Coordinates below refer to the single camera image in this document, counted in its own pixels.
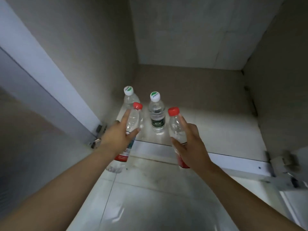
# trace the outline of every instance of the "plastic bottle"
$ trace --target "plastic bottle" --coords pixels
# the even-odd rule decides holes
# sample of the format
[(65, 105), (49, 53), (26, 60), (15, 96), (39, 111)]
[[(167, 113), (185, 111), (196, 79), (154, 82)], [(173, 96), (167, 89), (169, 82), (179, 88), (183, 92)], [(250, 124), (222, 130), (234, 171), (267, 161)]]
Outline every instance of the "plastic bottle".
[(140, 103), (140, 100), (137, 97), (137, 95), (134, 93), (134, 89), (132, 86), (126, 86), (124, 88), (124, 93), (125, 93), (124, 105), (127, 109), (133, 108), (134, 102)]
[[(172, 107), (168, 109), (168, 114), (170, 116), (169, 120), (169, 135), (171, 137), (174, 137), (177, 141), (179, 141), (181, 144), (186, 144), (187, 143), (187, 138), (185, 131), (180, 123), (179, 120), (179, 113), (180, 110), (178, 107)], [(174, 151), (176, 152), (176, 157), (178, 164), (181, 168), (189, 168), (187, 164), (182, 160), (181, 156), (179, 155), (178, 151), (176, 148), (173, 146)]]
[(165, 127), (165, 105), (160, 100), (159, 92), (152, 92), (150, 94), (151, 102), (149, 104), (150, 118), (152, 121), (152, 128), (155, 132), (160, 133), (164, 131)]
[[(129, 114), (129, 118), (126, 124), (126, 134), (128, 135), (134, 129), (140, 127), (141, 122), (141, 110), (142, 104), (134, 102), (133, 109)], [(131, 152), (132, 146), (134, 144), (135, 138), (129, 143), (126, 150), (123, 151), (122, 154), (118, 155), (106, 168), (109, 172), (121, 173), (123, 168), (125, 167), (125, 162), (129, 157), (129, 153)]]

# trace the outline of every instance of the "bottle label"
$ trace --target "bottle label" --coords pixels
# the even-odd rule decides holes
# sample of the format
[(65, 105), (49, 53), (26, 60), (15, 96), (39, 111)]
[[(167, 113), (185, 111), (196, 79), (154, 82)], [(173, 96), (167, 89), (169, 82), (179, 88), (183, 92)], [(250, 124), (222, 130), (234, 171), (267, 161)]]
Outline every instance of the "bottle label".
[(161, 120), (152, 120), (152, 127), (154, 128), (162, 128), (165, 125), (165, 118)]
[(123, 151), (123, 153), (121, 153), (120, 155), (117, 155), (115, 160), (117, 161), (121, 161), (121, 162), (126, 162), (128, 157), (129, 157), (129, 153), (131, 152), (131, 149), (133, 147), (134, 141), (135, 141), (136, 137), (134, 137), (130, 142), (129, 145), (127, 146), (126, 150)]
[(177, 163), (181, 168), (190, 168), (182, 159), (182, 157), (179, 155), (177, 152), (176, 148), (174, 147), (175, 153), (176, 153), (176, 158), (177, 158)]

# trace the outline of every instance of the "red bottle cap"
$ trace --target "red bottle cap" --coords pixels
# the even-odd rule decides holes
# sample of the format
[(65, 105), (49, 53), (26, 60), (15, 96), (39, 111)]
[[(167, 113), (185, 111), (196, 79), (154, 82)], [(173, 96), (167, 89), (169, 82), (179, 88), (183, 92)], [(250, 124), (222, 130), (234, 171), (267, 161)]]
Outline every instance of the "red bottle cap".
[(142, 109), (142, 107), (143, 107), (143, 105), (140, 104), (140, 103), (138, 103), (138, 102), (134, 102), (134, 103), (133, 103), (133, 106), (134, 106), (134, 108), (135, 108), (136, 110), (140, 110), (140, 109)]
[(170, 109), (168, 109), (168, 114), (169, 116), (175, 116), (175, 115), (178, 115), (180, 113), (180, 110), (178, 107), (172, 107)]

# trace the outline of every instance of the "green bottle label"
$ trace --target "green bottle label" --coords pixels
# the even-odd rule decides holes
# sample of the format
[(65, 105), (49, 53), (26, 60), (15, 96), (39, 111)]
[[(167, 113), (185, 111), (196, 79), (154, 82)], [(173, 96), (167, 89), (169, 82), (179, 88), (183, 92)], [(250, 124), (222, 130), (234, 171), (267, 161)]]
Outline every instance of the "green bottle label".
[(152, 126), (154, 128), (162, 128), (165, 125), (165, 118), (161, 119), (161, 120), (152, 120)]

